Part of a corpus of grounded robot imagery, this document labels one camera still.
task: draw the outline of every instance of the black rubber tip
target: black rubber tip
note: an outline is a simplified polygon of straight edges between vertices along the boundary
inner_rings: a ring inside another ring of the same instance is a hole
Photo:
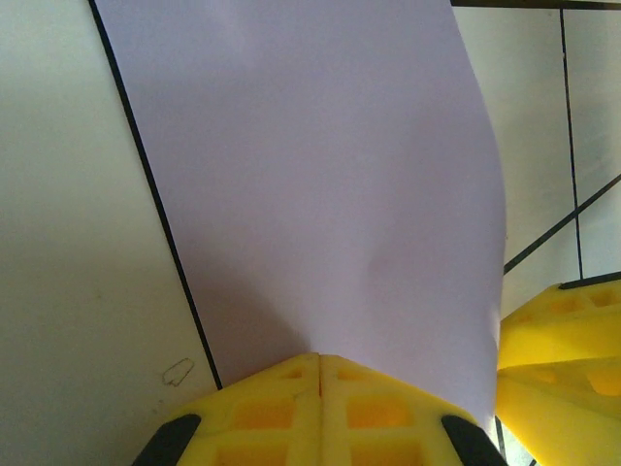
[[[132,465],[176,466],[200,423],[200,416],[185,415],[162,424]]]
[[[442,426],[464,466],[507,466],[479,426],[453,415],[443,416]]]

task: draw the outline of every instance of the white wall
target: white wall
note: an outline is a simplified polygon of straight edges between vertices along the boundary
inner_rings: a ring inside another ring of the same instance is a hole
[[[86,2],[2,2],[0,63],[0,464],[129,464],[208,361]]]

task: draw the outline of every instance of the yellow plastic part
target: yellow plastic part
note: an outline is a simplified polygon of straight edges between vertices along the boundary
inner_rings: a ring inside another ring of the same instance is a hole
[[[202,419],[179,466],[462,466],[463,410],[338,356],[304,354],[184,406]]]
[[[496,411],[543,466],[621,464],[621,281],[551,286],[503,320]]]

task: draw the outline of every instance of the white paper sheet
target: white paper sheet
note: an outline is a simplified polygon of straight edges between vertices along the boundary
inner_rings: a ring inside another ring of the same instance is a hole
[[[223,382],[336,353],[486,423],[505,203],[449,2],[97,5]]]

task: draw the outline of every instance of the black edge strip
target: black edge strip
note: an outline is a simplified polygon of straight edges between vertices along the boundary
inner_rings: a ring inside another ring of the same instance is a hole
[[[132,466],[176,466],[200,423],[200,416],[185,415],[162,424]]]
[[[573,209],[578,208],[578,190],[575,182],[575,157],[573,150],[573,126],[572,126],[572,105],[570,103],[570,76],[567,66],[567,43],[565,40],[565,14],[563,9],[559,10],[559,19],[561,22],[561,45],[563,48],[563,78],[565,80],[565,106],[567,108],[567,129],[570,138],[570,162],[572,164],[572,191],[573,191]],[[582,246],[580,245],[580,217],[575,216],[575,242],[578,250],[578,271],[580,278],[584,278],[582,272]]]
[[[539,236],[536,240],[534,240],[528,247],[518,253],[515,257],[513,257],[507,264],[505,264],[505,274],[508,274],[517,264],[522,262],[526,257],[531,255],[533,252],[537,250],[539,246],[545,243],[547,240],[552,238],[554,234],[558,233],[558,231],[567,225],[570,221],[572,221],[576,216],[584,212],[591,204],[597,201],[600,197],[610,191],[617,183],[621,181],[621,175],[616,176],[612,181],[602,187],[598,192],[589,197],[586,201],[578,206],[576,210],[572,213],[566,215],[561,219],[558,223],[556,223],[552,228],[547,230],[541,236]]]
[[[476,424],[455,415],[442,416],[441,423],[464,466],[507,466],[487,434]]]
[[[183,267],[181,266],[179,253],[173,239],[173,232],[168,222],[168,218],[166,217],[166,212],[164,211],[162,199],[159,195],[159,192],[157,191],[155,178],[148,163],[145,146],[143,145],[143,140],[138,130],[138,124],[136,123],[134,113],[129,103],[129,97],[127,95],[127,91],[125,90],[125,85],[123,84],[123,79],[120,75],[120,70],[118,69],[116,58],[114,57],[114,51],[110,43],[110,38],[108,37],[108,33],[106,32],[106,28],[104,27],[104,22],[101,18],[101,15],[99,14],[99,10],[97,9],[95,0],[88,0],[88,5],[90,6],[93,18],[95,19],[95,24],[97,25],[97,30],[99,31],[99,37],[101,38],[101,42],[104,46],[104,51],[106,52],[106,56],[108,57],[108,63],[110,64],[110,69],[114,77],[114,82],[116,83],[116,89],[118,91],[120,101],[123,105],[123,110],[125,111],[125,116],[127,117],[127,122],[129,123],[132,136],[134,137],[134,143],[136,144],[138,155],[140,156],[140,160],[143,164],[143,169],[145,170],[148,187],[150,188],[151,195],[153,196],[153,202],[155,203],[155,208],[157,209],[157,213],[159,214],[159,219],[162,223],[162,228],[164,229],[164,234],[166,235],[166,240],[168,241],[168,246],[171,250],[171,254],[173,255],[175,265],[177,266],[177,272],[179,273],[179,278],[183,286],[183,291],[185,292],[185,298],[187,299],[187,303],[189,304],[192,317],[194,318],[194,324],[196,325],[196,330],[201,339],[201,343],[203,344],[203,349],[205,350],[205,355],[207,356],[207,359],[209,361],[210,368],[212,369],[215,386],[217,386],[218,389],[221,389],[222,381],[220,380],[220,376],[218,375],[217,369],[215,368],[215,361],[213,360],[212,351],[210,350],[209,343],[207,342],[207,336],[205,335],[205,331],[203,330],[203,325],[201,324],[201,319],[198,316],[196,304],[194,303],[194,299],[192,298],[192,293],[190,292],[187,278],[185,277]]]
[[[498,448],[501,451],[501,455],[504,459],[507,459],[507,451],[505,450],[505,434],[503,433],[503,425],[498,416],[494,419],[496,421],[496,435],[498,436]]]
[[[581,288],[583,286],[591,286],[592,284],[614,282],[615,280],[621,280],[621,272],[613,272],[611,274],[598,275],[597,277],[590,277],[588,279],[561,283],[559,284],[559,289]]]
[[[453,7],[525,8],[545,10],[621,10],[621,4],[577,0],[451,0]]]

